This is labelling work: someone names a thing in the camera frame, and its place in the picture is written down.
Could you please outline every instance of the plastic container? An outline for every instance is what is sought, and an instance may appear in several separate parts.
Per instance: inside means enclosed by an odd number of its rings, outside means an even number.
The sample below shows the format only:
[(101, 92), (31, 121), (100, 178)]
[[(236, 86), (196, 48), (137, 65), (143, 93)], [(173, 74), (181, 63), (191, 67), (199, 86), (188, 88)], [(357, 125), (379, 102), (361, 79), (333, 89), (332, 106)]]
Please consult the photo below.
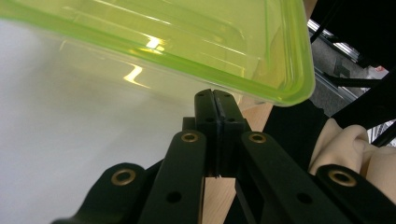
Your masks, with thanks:
[(275, 105), (315, 86), (301, 0), (0, 0), (0, 16)]

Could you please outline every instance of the black plastic part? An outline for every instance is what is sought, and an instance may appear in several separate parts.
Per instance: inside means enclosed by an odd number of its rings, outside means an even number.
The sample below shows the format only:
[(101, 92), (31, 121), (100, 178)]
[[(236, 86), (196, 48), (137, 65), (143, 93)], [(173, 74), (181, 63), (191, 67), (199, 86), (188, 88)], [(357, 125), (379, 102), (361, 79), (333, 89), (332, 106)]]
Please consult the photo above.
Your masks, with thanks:
[(381, 82), (380, 79), (332, 77), (326, 73), (323, 75), (329, 79), (332, 84), (339, 87), (372, 88)]
[(174, 136), (138, 223), (201, 223), (205, 147), (194, 130)]
[(270, 135), (243, 133), (242, 143), (244, 164), (265, 201), (257, 223), (350, 223)]
[(381, 135), (372, 143), (376, 147), (384, 147), (396, 137), (396, 122), (392, 123)]
[[(135, 178), (122, 186), (112, 182), (118, 171), (134, 171)], [(142, 167), (122, 163), (107, 169), (91, 188), (78, 212), (70, 218), (59, 219), (54, 224), (125, 223), (140, 214), (142, 187), (146, 181)]]
[(339, 165), (325, 165), (318, 169), (316, 179), (329, 198), (355, 223), (396, 223), (393, 202), (352, 170)]
[(246, 121), (233, 96), (225, 91), (213, 91), (221, 121), (219, 173), (222, 177), (235, 177), (239, 167), (238, 143), (246, 129)]
[(381, 82), (356, 101), (332, 117), (341, 128), (359, 124), (371, 129), (386, 121), (396, 119), (396, 69), (392, 69)]
[(206, 136), (206, 176), (219, 176), (221, 121), (212, 90), (195, 94), (195, 128)]
[(310, 37), (311, 44), (320, 36), (320, 34), (326, 29), (327, 25), (332, 21), (332, 18), (337, 14), (337, 11), (344, 4), (344, 0), (334, 0), (333, 5), (330, 8), (329, 12), (326, 14), (319, 28), (314, 32), (314, 34)]

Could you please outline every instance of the cloth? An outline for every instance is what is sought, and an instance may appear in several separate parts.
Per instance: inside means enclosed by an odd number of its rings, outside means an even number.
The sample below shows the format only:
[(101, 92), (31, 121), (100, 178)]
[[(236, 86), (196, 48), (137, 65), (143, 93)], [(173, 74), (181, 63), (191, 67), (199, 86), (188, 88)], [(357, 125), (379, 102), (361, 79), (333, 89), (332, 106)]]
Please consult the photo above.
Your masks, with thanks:
[(334, 119), (324, 125), (309, 163), (309, 173), (326, 164), (345, 166), (364, 176), (396, 203), (396, 148), (375, 147), (359, 125), (341, 129)]

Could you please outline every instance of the black metal frame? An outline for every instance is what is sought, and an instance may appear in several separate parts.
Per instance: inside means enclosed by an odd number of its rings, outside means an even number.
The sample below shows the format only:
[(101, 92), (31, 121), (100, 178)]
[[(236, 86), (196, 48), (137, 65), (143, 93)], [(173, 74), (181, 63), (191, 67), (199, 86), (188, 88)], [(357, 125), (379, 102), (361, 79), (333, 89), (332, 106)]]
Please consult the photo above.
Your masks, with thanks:
[(236, 178), (248, 223), (396, 223), (396, 207), (353, 171), (315, 178), (268, 134), (252, 132), (231, 94), (201, 91), (163, 161), (106, 170), (83, 205), (54, 223), (201, 223), (206, 176)]

